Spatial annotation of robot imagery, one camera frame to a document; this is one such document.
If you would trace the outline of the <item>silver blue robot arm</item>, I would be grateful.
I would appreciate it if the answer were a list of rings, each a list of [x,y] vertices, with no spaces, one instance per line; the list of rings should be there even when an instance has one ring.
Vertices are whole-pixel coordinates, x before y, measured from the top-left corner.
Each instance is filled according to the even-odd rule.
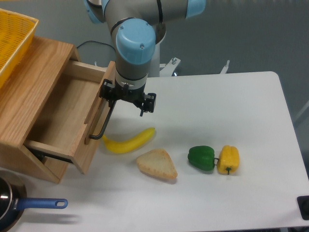
[[[93,23],[106,23],[116,53],[115,81],[105,79],[100,97],[110,107],[124,100],[152,113],[156,94],[144,93],[151,60],[157,44],[156,26],[201,14],[204,0],[86,0]]]

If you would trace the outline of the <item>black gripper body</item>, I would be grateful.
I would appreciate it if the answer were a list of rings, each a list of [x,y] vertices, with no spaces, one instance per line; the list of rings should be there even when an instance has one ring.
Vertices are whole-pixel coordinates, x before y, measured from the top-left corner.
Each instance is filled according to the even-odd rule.
[[[126,102],[130,102],[135,106],[142,106],[145,102],[145,85],[140,88],[132,89],[131,87],[126,87],[125,85],[120,85],[117,81],[115,81],[115,88],[114,88],[114,100],[123,100]]]

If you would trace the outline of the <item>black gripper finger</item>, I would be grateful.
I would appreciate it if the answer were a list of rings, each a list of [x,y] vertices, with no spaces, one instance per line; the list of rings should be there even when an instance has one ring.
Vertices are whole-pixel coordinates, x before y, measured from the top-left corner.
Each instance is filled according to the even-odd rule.
[[[115,85],[109,79],[104,79],[100,87],[99,97],[108,102],[108,106],[112,108],[115,103]]]
[[[155,93],[140,93],[136,96],[135,106],[140,109],[140,116],[144,113],[153,113],[156,104]]]

